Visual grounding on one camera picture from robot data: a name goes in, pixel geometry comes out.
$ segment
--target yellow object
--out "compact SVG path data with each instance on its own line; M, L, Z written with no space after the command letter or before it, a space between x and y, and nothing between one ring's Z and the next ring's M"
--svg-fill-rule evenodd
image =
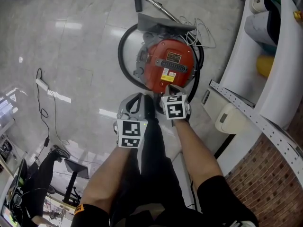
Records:
M82 212L82 211L84 211L84 206L83 206L83 204L79 205L79 206L76 208L76 210L75 210L75 215L76 215L77 213Z
M268 78L271 68L274 64L274 57L270 55L260 55L257 58L257 71L264 77Z
M170 82L173 82L174 79L175 79L175 77L168 76L168 75L162 75L162 77L161 77L161 80L170 81Z
M294 12L294 18L296 20L302 20L302 12L301 11L295 11Z

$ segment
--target power strip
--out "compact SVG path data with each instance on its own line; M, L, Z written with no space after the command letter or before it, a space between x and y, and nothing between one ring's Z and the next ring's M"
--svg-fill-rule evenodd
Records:
M45 82L43 82L40 78L36 79L36 84L40 86L44 91L47 91L49 88L49 86Z

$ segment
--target brick wall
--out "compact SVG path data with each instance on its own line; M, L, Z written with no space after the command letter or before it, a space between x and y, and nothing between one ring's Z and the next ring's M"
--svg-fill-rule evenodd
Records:
M303 147L303 104L288 132ZM276 147L261 135L226 177L235 195L250 208L261 227L303 226L303 189Z

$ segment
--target leg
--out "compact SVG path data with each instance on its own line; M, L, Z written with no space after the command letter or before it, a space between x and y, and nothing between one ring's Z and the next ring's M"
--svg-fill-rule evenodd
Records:
M58 159L56 152L50 153L40 165L39 169L27 180L22 188L23 192L29 192L24 195L23 200L31 202L35 206L33 212L36 215L42 215L43 204L47 195L47 189L53 178L53 165Z
M32 188L46 188L48 189L53 178L53 165L58 159L56 152L50 153L42 162L39 169L27 180L23 189L30 190Z
M154 111L150 96L145 96L145 106ZM148 118L142 151L142 176L151 193L151 202L160 202L166 209L185 207L182 191L171 160L165 155L163 135L158 120Z
M142 184L137 159L138 150L132 149L127 159L119 191L110 212L111 226L130 215L140 205L138 191Z

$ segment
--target vacuum cleaner label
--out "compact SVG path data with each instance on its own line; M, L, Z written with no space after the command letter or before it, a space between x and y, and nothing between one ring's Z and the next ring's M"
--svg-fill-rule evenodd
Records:
M173 52L168 52L166 60L179 64L179 62L181 60L181 55L175 54Z
M168 73L169 73L169 69L164 68L164 70L162 72L161 80L173 82L175 79L176 73L170 72L169 75L167 75Z

